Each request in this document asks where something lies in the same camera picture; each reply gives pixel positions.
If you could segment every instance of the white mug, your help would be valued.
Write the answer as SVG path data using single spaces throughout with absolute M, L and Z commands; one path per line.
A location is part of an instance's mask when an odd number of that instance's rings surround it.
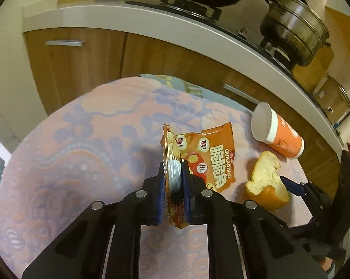
M 336 129 L 339 132 L 343 144 L 350 144 L 350 112 Z

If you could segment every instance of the orange and white paper cup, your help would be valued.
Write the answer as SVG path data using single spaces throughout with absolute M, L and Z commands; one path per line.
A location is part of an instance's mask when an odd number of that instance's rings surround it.
M 254 139 L 266 143 L 289 159 L 298 158 L 304 151 L 302 137 L 266 102 L 256 106 L 251 132 Z

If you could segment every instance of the round table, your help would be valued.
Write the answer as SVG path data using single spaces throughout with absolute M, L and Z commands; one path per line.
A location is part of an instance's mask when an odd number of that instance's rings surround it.
M 14 152 L 0 186 L 0 254 L 20 278 L 24 269 L 95 200 L 117 202 L 157 174 L 163 123 L 177 133 L 232 123 L 235 177 L 222 192 L 245 201 L 244 183 L 261 152 L 251 114 L 133 77 L 102 85 L 35 128 Z M 307 182 L 297 160 L 280 174 Z M 289 226 L 311 215 L 299 197 L 275 213 Z M 208 278 L 206 226 L 143 227 L 140 278 Z

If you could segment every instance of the table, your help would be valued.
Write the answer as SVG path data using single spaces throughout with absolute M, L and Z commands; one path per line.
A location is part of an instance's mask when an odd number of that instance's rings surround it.
M 19 145 L 0 186 L 0 254 L 24 269 L 88 205 L 117 202 L 154 176 L 162 160 L 163 123 L 177 133 L 231 122 L 236 182 L 222 194 L 245 201 L 244 182 L 261 152 L 251 114 L 141 77 L 102 85 L 43 121 Z M 297 160 L 278 155 L 280 174 L 307 182 Z M 276 211 L 289 226 L 311 215 L 301 198 Z M 208 278 L 206 226 L 143 227 L 140 278 Z

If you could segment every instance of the cabinet handle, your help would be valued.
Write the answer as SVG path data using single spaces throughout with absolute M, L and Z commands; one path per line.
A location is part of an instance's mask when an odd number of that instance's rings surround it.
M 258 100 L 254 99 L 252 96 L 249 96 L 248 94 L 242 92 L 241 90 L 238 90 L 238 89 L 232 87 L 231 85 L 224 84 L 223 88 L 226 90 L 229 90 L 230 92 L 235 93 L 236 95 L 239 95 L 240 97 L 243 97 L 244 99 L 246 99 L 246 100 L 248 100 L 256 105 L 258 103 L 260 103 Z
M 82 47 L 84 42 L 85 41 L 77 40 L 51 40 L 46 41 L 46 45 Z

